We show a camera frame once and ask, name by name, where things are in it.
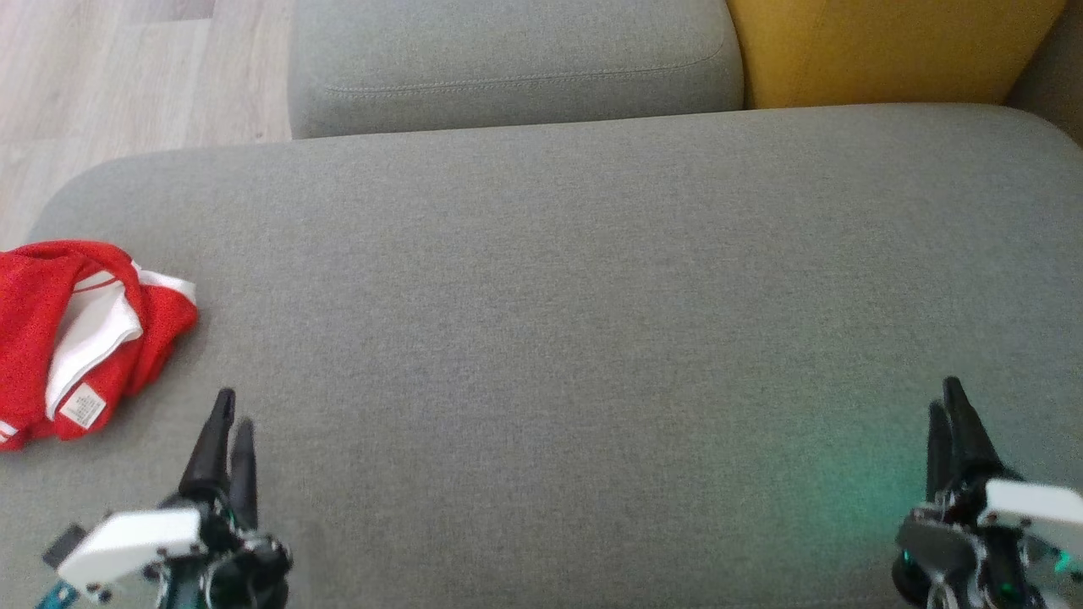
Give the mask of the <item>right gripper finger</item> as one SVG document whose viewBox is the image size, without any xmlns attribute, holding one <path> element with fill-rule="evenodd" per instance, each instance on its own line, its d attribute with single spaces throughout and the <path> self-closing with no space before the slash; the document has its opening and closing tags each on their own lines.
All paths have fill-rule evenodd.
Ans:
<svg viewBox="0 0 1083 609">
<path fill-rule="evenodd" d="M 1006 466 L 958 377 L 944 378 L 943 401 L 950 432 L 948 493 L 958 494 L 990 479 L 1005 477 Z"/>
<path fill-rule="evenodd" d="M 928 435 L 926 455 L 926 501 L 937 498 L 953 479 L 953 440 L 951 424 L 944 403 L 928 406 Z"/>
</svg>

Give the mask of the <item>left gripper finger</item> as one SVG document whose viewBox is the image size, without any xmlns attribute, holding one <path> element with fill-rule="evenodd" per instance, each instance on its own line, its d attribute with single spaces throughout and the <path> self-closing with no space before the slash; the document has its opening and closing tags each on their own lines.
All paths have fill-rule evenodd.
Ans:
<svg viewBox="0 0 1083 609">
<path fill-rule="evenodd" d="M 229 454 L 229 505 L 242 529 L 258 529 L 258 467 L 255 422 L 242 420 Z"/>
<path fill-rule="evenodd" d="M 209 501 L 227 490 L 229 431 L 234 414 L 235 391 L 221 389 L 179 479 L 182 497 Z"/>
</svg>

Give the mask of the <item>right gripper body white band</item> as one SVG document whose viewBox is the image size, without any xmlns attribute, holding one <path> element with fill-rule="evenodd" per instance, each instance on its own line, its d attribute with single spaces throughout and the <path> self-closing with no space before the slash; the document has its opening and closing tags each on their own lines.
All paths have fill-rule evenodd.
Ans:
<svg viewBox="0 0 1083 609">
<path fill-rule="evenodd" d="M 916 609 L 1073 609 L 1028 572 L 1045 563 L 1083 583 L 1083 495 L 1006 478 L 938 492 L 896 544 L 893 586 Z"/>
</svg>

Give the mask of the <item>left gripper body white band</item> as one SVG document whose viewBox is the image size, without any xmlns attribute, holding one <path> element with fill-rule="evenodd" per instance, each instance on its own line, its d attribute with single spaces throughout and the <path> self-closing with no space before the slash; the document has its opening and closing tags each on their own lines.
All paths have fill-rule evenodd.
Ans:
<svg viewBox="0 0 1083 609">
<path fill-rule="evenodd" d="M 293 554 L 242 529 L 225 500 L 171 497 L 158 508 L 109 513 L 55 570 L 81 599 L 104 606 L 113 583 L 140 574 L 154 609 L 285 609 Z"/>
</svg>

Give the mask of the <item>red shorts white stripes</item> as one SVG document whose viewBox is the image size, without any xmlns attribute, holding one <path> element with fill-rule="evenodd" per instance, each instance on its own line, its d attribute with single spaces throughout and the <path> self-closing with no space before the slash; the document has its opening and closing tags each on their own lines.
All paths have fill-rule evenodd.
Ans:
<svg viewBox="0 0 1083 609">
<path fill-rule="evenodd" d="M 44 420 L 55 340 L 78 281 L 105 271 L 138 284 L 130 255 L 96 239 L 48 239 L 0 252 L 0 453 Z"/>
</svg>

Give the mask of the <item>grey sofa side cushion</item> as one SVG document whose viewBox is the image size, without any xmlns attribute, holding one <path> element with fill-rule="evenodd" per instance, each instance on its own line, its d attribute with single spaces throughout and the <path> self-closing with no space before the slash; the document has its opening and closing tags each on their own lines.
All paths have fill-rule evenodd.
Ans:
<svg viewBox="0 0 1083 609">
<path fill-rule="evenodd" d="M 1083 147 L 1083 0 L 1066 0 L 1006 105 L 1049 121 Z"/>
</svg>

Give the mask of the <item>yellow sofa cushion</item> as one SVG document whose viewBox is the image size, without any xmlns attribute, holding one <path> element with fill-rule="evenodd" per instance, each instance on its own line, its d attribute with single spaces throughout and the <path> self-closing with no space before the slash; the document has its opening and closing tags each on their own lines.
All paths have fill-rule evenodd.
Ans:
<svg viewBox="0 0 1083 609">
<path fill-rule="evenodd" d="M 1069 0 L 727 0 L 748 107 L 999 105 Z"/>
</svg>

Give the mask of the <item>grey sofa back cushion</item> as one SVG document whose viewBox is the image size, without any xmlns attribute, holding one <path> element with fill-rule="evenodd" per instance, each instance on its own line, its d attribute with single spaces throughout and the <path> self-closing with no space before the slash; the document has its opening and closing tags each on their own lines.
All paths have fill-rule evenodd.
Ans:
<svg viewBox="0 0 1083 609">
<path fill-rule="evenodd" d="M 295 0 L 295 139 L 744 104 L 726 0 Z"/>
</svg>

